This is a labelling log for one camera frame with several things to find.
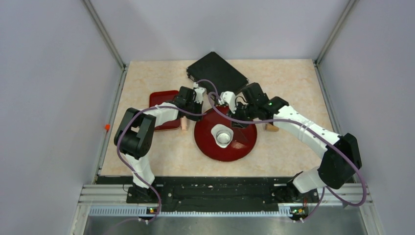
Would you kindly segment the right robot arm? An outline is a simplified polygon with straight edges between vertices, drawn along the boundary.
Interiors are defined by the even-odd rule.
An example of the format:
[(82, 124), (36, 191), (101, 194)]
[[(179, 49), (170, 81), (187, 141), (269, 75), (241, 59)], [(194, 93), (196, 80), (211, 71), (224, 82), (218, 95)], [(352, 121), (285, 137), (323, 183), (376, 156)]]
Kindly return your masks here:
[(244, 87), (242, 94), (244, 102), (238, 102), (233, 92), (221, 93), (221, 100), (230, 108), (233, 127), (245, 128), (256, 118), (266, 120), (297, 137), (322, 160), (318, 167), (298, 173), (290, 181), (290, 200), (299, 202), (317, 188), (339, 189), (362, 167), (358, 142), (352, 134), (340, 135), (319, 126), (281, 97), (268, 98), (258, 83)]

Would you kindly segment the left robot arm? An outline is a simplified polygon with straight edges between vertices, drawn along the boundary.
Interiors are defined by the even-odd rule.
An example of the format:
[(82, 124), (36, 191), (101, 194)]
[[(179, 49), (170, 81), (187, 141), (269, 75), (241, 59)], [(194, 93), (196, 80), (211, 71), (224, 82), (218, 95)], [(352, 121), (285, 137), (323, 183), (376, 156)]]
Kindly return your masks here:
[(195, 84), (193, 88), (180, 87), (172, 100), (143, 110), (126, 110), (114, 137), (119, 159), (131, 170), (133, 185), (129, 193), (144, 202), (159, 200), (152, 185), (155, 175), (151, 170), (148, 152), (157, 127), (183, 117), (199, 121), (203, 117), (203, 96), (206, 89)]

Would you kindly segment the wooden double-ended roller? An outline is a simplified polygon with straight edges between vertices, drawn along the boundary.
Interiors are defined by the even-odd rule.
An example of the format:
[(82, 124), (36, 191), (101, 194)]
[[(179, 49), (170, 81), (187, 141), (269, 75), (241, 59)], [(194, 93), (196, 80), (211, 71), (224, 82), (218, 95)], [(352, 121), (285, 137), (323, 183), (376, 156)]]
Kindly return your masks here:
[(266, 123), (264, 125), (264, 130), (268, 131), (268, 132), (278, 132), (279, 131), (279, 127), (274, 126), (272, 124)]

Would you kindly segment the white dough ball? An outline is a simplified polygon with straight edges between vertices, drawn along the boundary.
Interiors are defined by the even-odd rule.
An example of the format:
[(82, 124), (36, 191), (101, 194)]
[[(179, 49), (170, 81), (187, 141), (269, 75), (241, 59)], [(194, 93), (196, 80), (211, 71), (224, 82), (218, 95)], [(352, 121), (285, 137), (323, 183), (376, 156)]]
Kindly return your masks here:
[(218, 142), (216, 141), (216, 133), (218, 132), (218, 131), (220, 131), (220, 130), (227, 130), (227, 131), (229, 131), (229, 132), (231, 132), (232, 133), (232, 140), (233, 140), (233, 135), (234, 135), (234, 132), (233, 132), (233, 130), (231, 129), (231, 128), (229, 128), (229, 127), (227, 127), (227, 126), (225, 126), (225, 125), (222, 125), (222, 124), (217, 124), (217, 125), (215, 125), (215, 126), (213, 126), (212, 127), (212, 129), (211, 129), (211, 134), (212, 134), (212, 136), (213, 136), (213, 138), (214, 138), (214, 140), (215, 140), (215, 143), (220, 147), (220, 148), (226, 148), (226, 147), (228, 147), (228, 145), (231, 143), (229, 143), (229, 144), (227, 144), (227, 145), (219, 145), (218, 144)]

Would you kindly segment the round red tray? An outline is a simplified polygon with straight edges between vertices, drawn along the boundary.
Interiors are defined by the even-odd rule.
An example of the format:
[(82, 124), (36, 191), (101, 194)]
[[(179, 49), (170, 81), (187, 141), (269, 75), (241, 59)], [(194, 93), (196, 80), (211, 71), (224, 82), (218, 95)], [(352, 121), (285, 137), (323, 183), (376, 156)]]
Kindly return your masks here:
[(254, 148), (257, 140), (257, 128), (254, 124), (248, 125), (251, 134), (251, 142), (247, 145), (236, 142), (233, 138), (226, 148), (220, 148), (211, 134), (211, 129), (217, 124), (231, 128), (231, 121), (218, 114), (213, 108), (206, 111), (201, 121), (196, 122), (194, 127), (194, 139), (199, 149), (209, 158), (233, 162), (247, 156)]

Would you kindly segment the metal scraper wooden handle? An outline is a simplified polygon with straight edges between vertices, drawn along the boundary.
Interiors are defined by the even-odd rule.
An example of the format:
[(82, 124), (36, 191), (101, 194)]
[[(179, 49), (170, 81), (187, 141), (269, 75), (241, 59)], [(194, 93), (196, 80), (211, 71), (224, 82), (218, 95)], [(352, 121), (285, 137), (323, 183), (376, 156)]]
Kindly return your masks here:
[(241, 128), (240, 125), (231, 125), (231, 129), (234, 132), (234, 140), (241, 144), (249, 144), (251, 142), (251, 134), (249, 127)]

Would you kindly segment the clear glass cup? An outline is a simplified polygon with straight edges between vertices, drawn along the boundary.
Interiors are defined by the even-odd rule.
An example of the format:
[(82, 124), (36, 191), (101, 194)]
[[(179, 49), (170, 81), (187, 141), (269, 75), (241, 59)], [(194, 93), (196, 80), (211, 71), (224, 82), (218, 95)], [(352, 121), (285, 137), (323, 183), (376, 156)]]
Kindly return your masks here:
[(232, 140), (232, 133), (227, 130), (220, 130), (216, 133), (216, 141), (219, 145), (227, 145)]

